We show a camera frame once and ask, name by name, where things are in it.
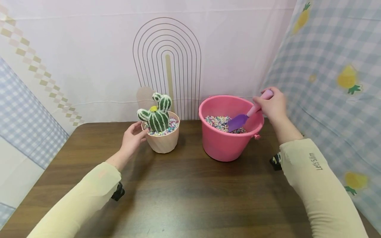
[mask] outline cactus plush toy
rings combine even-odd
[[[169,127],[168,110],[171,108],[172,99],[170,96],[160,93],[154,93],[152,98],[157,102],[157,106],[152,106],[149,111],[139,109],[138,117],[140,120],[146,121],[153,131],[165,131]]]

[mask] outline wooden table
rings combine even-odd
[[[25,238],[86,173],[119,149],[130,124],[78,127],[0,237]],[[77,237],[311,237],[300,198],[269,164],[278,143],[267,121],[261,136],[239,159],[223,163],[202,149],[200,121],[181,122],[175,150],[157,154],[144,143],[122,173],[126,194],[110,200]],[[363,220],[369,236],[380,237]]]

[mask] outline black clip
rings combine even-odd
[[[125,194],[125,191],[123,189],[123,185],[121,182],[119,182],[117,190],[112,195],[111,199],[115,201],[119,201],[119,199]]]
[[[282,170],[282,166],[280,165],[280,153],[274,155],[274,156],[270,159],[270,164],[272,165],[272,168],[273,168],[275,171]]]

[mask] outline toy shovel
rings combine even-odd
[[[269,100],[270,98],[272,98],[273,95],[274,93],[268,89],[261,95],[261,98]],[[249,119],[251,115],[259,111],[260,109],[261,109],[261,106],[259,104],[254,104],[254,106],[248,111],[248,113],[239,114],[238,116],[228,121],[227,126],[229,129],[229,132],[232,132],[234,130],[237,130],[238,128],[243,127],[247,119]]]

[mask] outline blue checkered cloth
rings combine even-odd
[[[308,2],[308,21],[303,24],[300,17]],[[276,86],[287,95],[291,120],[314,140],[344,186],[346,173],[368,177],[367,186],[351,198],[379,232],[380,56],[379,0],[298,0],[264,85]],[[356,72],[355,84],[360,88],[353,94],[348,89],[350,77],[342,74],[348,65]],[[339,76],[350,86],[340,84]]]
[[[15,210],[16,209],[13,207],[0,203],[0,230],[3,228]]]
[[[43,169],[69,137],[2,58],[0,136]]]

